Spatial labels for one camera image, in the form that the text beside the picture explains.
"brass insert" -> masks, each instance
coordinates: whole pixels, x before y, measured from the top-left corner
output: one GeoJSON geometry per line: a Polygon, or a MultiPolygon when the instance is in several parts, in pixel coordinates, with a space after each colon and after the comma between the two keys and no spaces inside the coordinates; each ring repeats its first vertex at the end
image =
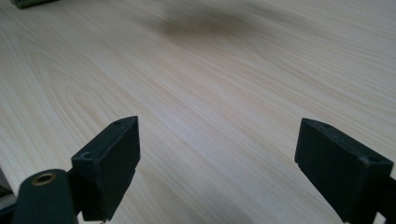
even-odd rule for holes
{"type": "Polygon", "coordinates": [[[32,180],[32,184],[34,186],[43,186],[43,185],[46,185],[46,184],[52,182],[52,180],[54,180],[55,178],[56,178],[56,174],[45,173],[45,174],[39,175],[36,178],[34,178],[32,180]]]}

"wooden table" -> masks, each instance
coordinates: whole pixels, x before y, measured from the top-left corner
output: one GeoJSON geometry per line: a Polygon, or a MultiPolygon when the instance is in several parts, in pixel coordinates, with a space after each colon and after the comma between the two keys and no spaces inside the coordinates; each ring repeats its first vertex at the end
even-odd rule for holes
{"type": "Polygon", "coordinates": [[[110,223],[342,223],[293,160],[300,121],[396,161],[395,11],[391,0],[2,1],[0,165],[17,192],[137,115],[142,159],[110,223]]]}

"screw hole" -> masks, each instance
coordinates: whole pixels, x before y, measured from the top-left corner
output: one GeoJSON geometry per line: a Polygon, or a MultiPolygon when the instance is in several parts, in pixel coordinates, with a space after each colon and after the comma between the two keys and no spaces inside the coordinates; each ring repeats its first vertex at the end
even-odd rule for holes
{"type": "Polygon", "coordinates": [[[46,173],[40,175],[32,180],[32,184],[34,186],[42,186],[52,182],[56,178],[56,174],[54,173],[46,173]]]}
{"type": "Polygon", "coordinates": [[[373,162],[379,162],[380,161],[380,159],[376,158],[376,157],[369,157],[369,160],[373,161],[373,162]]]}
{"type": "Polygon", "coordinates": [[[80,155],[80,157],[86,158],[86,159],[90,158],[91,156],[92,156],[92,153],[91,153],[91,152],[84,152],[84,153],[82,153],[82,154],[80,155]]]}

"black object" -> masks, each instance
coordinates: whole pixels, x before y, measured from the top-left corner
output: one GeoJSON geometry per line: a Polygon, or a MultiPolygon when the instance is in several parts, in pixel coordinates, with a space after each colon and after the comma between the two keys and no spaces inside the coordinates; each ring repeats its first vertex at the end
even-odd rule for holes
{"type": "Polygon", "coordinates": [[[14,214],[15,204],[12,204],[6,208],[0,210],[0,223],[8,224],[11,223],[12,215],[14,214]]]}
{"type": "Polygon", "coordinates": [[[73,168],[47,170],[23,181],[13,224],[110,220],[140,160],[137,117],[117,120],[72,157],[73,168]]]}
{"type": "Polygon", "coordinates": [[[300,169],[344,222],[395,223],[393,162],[331,125],[303,119],[295,154],[300,169]]]}
{"type": "Polygon", "coordinates": [[[36,5],[41,5],[48,2],[54,2],[57,0],[10,0],[13,5],[17,8],[32,7],[36,5]]]}

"light wood surface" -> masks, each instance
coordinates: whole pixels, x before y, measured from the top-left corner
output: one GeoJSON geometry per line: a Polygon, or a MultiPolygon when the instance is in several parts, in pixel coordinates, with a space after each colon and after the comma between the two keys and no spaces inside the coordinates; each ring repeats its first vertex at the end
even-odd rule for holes
{"type": "Polygon", "coordinates": [[[110,223],[342,223],[293,160],[300,121],[396,161],[395,11],[393,0],[2,1],[0,165],[18,191],[137,115],[142,160],[110,223]]]}

